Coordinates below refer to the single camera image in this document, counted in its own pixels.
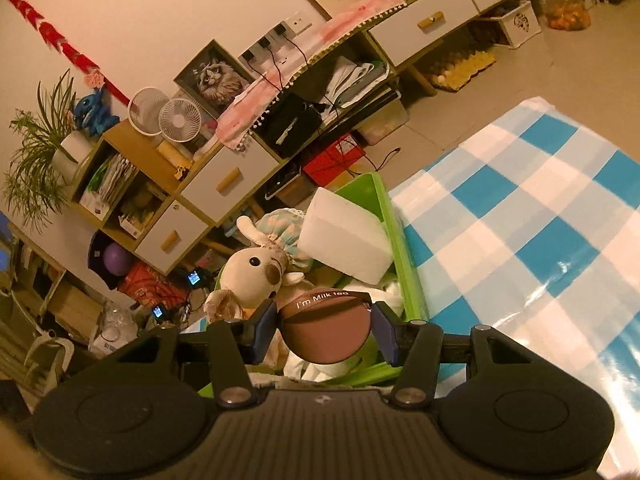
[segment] tiled floor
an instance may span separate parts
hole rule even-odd
[[[367,149],[387,189],[459,145],[526,98],[540,95],[640,160],[640,0],[591,9],[593,25],[550,30],[517,50],[496,47],[497,62],[457,93],[410,105],[410,120]]]

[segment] white foam block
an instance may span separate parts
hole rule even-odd
[[[378,217],[322,187],[306,212],[298,247],[371,285],[382,279],[393,262],[391,242]]]

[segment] green plant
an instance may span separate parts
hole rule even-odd
[[[66,204],[64,185],[51,161],[60,150],[77,162],[62,141],[74,129],[70,112],[76,101],[72,93],[74,79],[67,70],[51,94],[38,83],[38,115],[16,110],[11,129],[22,136],[22,145],[14,153],[9,171],[4,174],[2,193],[10,211],[22,216],[26,226],[41,233],[50,224],[49,213],[58,213]]]

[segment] white and blue tablecloth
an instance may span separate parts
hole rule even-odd
[[[534,98],[390,195],[431,320],[493,325],[594,388],[616,416],[601,473],[640,468],[640,166]],[[441,367],[442,391],[463,380]]]

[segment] white pot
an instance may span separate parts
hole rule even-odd
[[[82,134],[82,132],[71,132],[62,141],[62,147],[79,164],[85,160],[94,148],[92,143]]]
[[[56,150],[51,163],[60,174],[65,184],[71,184],[76,176],[76,171],[80,167],[94,146],[81,132],[71,132],[62,141],[62,147],[77,161],[70,160],[65,153]]]

